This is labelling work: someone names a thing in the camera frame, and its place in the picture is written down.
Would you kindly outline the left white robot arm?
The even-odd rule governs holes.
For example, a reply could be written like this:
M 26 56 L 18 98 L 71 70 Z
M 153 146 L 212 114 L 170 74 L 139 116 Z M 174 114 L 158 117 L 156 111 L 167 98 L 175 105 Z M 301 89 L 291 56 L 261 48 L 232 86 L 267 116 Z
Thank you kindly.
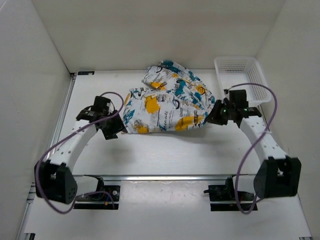
M 105 195 L 103 179 L 85 174 L 75 179 L 73 170 L 88 142 L 102 132 L 105 140 L 117 139 L 126 127 L 111 99 L 98 95 L 93 105 L 82 109 L 75 119 L 71 133 L 60 140 L 55 152 L 34 167 L 36 195 L 47 201 L 71 204 L 77 197 L 89 195 L 100 200 Z

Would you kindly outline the white yellow teal printed shorts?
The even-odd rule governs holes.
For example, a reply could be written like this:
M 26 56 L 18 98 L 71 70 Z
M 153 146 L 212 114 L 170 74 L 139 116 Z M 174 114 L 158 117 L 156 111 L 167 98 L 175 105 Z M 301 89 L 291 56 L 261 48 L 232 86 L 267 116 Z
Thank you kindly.
M 150 66 L 142 83 L 146 87 L 131 88 L 124 101 L 122 119 L 129 134 L 200 128 L 216 102 L 200 78 L 171 60 Z

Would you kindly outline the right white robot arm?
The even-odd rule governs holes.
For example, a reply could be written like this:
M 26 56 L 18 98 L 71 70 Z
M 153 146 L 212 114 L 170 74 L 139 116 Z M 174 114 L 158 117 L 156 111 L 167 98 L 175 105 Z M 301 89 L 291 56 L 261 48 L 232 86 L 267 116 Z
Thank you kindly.
M 245 90 L 231 90 L 227 98 L 217 100 L 206 121 L 220 126 L 234 122 L 250 141 L 249 149 L 255 151 L 260 162 L 255 176 L 237 172 L 227 180 L 227 198 L 236 200 L 242 194 L 253 194 L 268 199 L 294 197 L 298 193 L 300 160 L 290 157 L 276 143 L 258 108 L 249 106 Z

